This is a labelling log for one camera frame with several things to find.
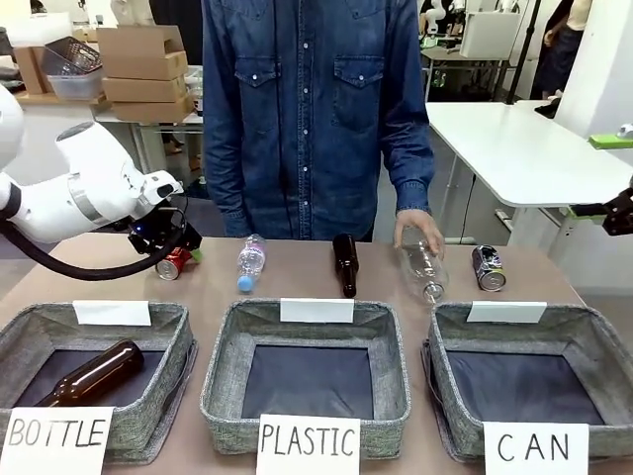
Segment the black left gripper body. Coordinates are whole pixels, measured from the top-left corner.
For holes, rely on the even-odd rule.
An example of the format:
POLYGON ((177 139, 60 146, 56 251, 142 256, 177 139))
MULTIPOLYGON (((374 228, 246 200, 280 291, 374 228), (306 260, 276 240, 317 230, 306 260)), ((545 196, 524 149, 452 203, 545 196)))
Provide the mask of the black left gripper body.
POLYGON ((158 207, 130 225, 128 239, 139 254, 152 255, 173 243, 194 251, 200 247, 202 236, 188 222, 185 213, 175 207, 158 207))

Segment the person's left hand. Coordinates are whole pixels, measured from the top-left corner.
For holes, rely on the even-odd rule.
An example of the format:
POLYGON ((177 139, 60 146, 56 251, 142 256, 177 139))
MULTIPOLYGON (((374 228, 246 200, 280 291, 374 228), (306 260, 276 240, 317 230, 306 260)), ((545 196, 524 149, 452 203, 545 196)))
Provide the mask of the person's left hand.
POLYGON ((418 209, 398 211, 394 230, 395 248, 402 246, 406 228, 416 228, 421 231, 430 250, 440 258, 444 256, 444 236, 430 214, 418 209))

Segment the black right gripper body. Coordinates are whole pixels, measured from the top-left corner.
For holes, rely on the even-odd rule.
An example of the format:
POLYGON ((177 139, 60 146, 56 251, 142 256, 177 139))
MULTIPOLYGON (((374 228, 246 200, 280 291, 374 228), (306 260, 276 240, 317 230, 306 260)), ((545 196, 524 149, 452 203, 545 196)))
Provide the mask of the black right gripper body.
POLYGON ((629 187, 604 204, 606 214, 602 227, 610 236, 628 236, 633 233, 632 195, 632 188, 629 187))

